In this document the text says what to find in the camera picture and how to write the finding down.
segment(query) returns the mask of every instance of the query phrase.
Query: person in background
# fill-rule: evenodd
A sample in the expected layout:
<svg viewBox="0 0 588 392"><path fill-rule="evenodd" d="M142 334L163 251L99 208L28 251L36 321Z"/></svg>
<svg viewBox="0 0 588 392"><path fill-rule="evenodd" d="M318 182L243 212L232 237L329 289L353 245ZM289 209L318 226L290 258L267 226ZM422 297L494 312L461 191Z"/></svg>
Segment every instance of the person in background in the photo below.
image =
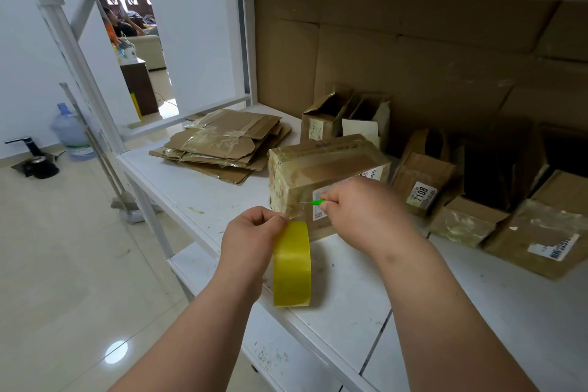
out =
<svg viewBox="0 0 588 392"><path fill-rule="evenodd" d="M389 187L353 177L322 198L337 233L382 277L412 392L537 392ZM230 221L211 281L110 392L225 390L287 223L261 206Z"/></svg>
<svg viewBox="0 0 588 392"><path fill-rule="evenodd" d="M127 13L125 13L124 22L122 22L118 20L118 17L115 16L111 9L104 6L102 9L104 9L117 37L122 37L123 35L126 37L145 36L145 32L133 23Z"/></svg>

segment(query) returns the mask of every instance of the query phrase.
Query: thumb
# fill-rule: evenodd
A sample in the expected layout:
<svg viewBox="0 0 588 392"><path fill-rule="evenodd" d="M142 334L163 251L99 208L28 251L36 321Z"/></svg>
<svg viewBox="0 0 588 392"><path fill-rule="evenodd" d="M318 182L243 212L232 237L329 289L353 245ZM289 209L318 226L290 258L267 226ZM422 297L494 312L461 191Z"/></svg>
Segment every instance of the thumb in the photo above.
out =
<svg viewBox="0 0 588 392"><path fill-rule="evenodd" d="M339 213L341 206L337 202L325 200L324 202L322 202L320 204L319 208L322 209L324 212L326 212L327 216L331 217L331 216L336 216Z"/></svg>
<svg viewBox="0 0 588 392"><path fill-rule="evenodd" d="M278 234L280 234L280 232L283 231L287 224L288 220L283 216L274 216L266 223L261 225L261 228L266 231L272 239L274 239Z"/></svg>

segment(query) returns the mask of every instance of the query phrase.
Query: beige sofa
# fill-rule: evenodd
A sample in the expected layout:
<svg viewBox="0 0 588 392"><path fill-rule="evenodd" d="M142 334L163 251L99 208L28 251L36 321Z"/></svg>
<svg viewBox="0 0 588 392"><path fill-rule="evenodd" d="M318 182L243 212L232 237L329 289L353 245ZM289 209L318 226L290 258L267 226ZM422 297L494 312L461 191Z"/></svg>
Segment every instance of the beige sofa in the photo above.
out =
<svg viewBox="0 0 588 392"><path fill-rule="evenodd" d="M147 70L165 69L164 51L159 36L135 36L126 38L135 46L137 57L145 61Z"/></svg>

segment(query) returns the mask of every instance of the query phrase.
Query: tile floor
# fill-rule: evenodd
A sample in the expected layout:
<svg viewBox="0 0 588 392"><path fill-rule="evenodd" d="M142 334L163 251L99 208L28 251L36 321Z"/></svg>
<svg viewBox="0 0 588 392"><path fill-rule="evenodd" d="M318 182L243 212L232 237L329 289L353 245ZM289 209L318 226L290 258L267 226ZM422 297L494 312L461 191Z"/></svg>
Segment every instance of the tile floor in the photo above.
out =
<svg viewBox="0 0 588 392"><path fill-rule="evenodd" d="M48 180L0 168L0 390L105 391L187 305L146 224L110 209L98 161L58 166ZM175 251L191 242L160 217ZM270 388L241 356L229 390Z"/></svg>

